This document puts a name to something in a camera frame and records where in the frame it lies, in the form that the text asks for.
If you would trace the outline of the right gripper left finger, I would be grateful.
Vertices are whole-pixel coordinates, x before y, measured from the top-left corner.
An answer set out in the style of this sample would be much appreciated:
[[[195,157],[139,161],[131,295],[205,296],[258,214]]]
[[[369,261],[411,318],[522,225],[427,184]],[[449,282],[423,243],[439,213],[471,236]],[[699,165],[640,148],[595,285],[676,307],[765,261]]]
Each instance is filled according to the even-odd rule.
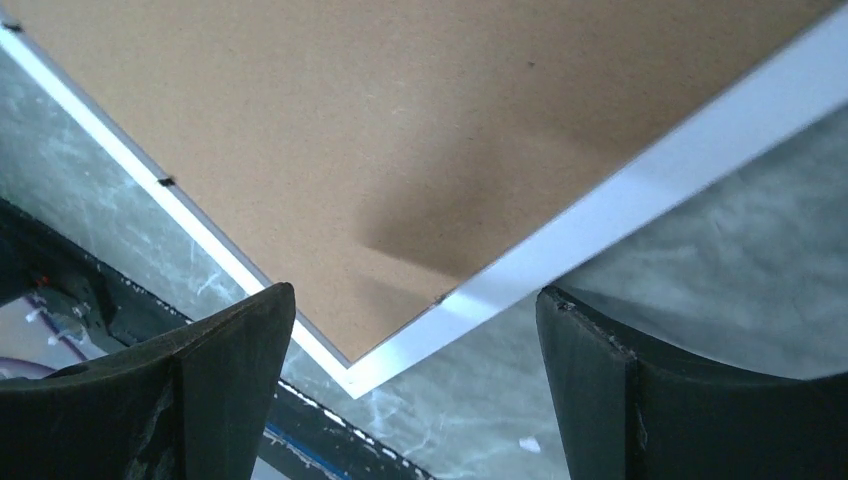
[[[43,379],[1,384],[5,479],[247,479],[295,319],[274,284]]]

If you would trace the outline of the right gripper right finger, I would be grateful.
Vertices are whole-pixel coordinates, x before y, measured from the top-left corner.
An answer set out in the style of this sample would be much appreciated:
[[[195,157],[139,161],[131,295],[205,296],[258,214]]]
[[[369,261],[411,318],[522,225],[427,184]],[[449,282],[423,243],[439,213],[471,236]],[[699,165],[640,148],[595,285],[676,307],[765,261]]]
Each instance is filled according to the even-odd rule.
[[[536,299],[574,479],[843,479],[847,377],[722,364],[604,315],[556,286]]]

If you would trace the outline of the brown backing board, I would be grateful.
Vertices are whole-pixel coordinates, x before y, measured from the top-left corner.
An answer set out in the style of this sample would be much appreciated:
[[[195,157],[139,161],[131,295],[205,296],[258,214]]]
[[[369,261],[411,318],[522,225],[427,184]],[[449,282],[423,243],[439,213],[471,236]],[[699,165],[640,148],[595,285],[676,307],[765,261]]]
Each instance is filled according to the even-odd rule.
[[[7,1],[355,360],[831,1]]]

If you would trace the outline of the white picture frame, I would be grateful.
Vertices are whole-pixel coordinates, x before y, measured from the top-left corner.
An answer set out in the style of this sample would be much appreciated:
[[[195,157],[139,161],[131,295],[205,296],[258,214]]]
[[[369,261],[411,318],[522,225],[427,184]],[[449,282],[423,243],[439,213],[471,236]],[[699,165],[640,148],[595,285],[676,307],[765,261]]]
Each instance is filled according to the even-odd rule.
[[[842,106],[846,51],[840,5],[360,360],[343,363],[302,321],[294,341],[363,396]]]

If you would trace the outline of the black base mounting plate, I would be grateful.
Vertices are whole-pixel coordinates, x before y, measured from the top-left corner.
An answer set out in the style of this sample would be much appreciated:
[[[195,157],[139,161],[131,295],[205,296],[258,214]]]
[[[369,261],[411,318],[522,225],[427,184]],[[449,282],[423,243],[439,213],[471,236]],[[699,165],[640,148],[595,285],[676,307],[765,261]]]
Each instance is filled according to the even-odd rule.
[[[1,206],[1,384],[141,344],[194,321],[19,208]],[[422,467],[281,376],[247,479],[424,479]]]

